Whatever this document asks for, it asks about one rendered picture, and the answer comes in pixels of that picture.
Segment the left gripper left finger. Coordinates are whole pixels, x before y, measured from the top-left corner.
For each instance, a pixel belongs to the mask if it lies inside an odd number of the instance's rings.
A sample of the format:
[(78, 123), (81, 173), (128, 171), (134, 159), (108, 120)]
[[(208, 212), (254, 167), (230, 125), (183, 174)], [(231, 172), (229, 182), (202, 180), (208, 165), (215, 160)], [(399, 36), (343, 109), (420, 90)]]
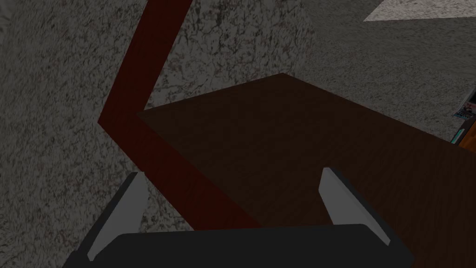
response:
[(139, 231), (149, 197), (147, 180), (143, 172), (126, 177), (77, 250), (86, 261), (93, 261), (119, 235)]

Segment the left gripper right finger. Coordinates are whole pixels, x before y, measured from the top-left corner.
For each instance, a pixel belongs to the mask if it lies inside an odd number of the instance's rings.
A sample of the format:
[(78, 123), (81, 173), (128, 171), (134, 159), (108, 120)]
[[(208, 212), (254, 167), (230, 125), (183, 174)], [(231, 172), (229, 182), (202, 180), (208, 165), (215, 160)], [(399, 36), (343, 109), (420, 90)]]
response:
[(390, 245), (391, 237), (385, 223), (349, 180), (338, 175), (334, 169), (324, 167), (318, 192), (334, 225), (363, 224), (384, 245)]

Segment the orange wooden shelf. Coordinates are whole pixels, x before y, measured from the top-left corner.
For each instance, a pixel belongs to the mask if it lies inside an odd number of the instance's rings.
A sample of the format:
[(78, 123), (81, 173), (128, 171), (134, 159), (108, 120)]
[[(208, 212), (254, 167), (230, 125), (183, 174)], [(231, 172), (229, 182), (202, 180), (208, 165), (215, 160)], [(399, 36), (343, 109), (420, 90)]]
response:
[(476, 87), (465, 97), (453, 116), (463, 119), (463, 123), (450, 142), (476, 153)]

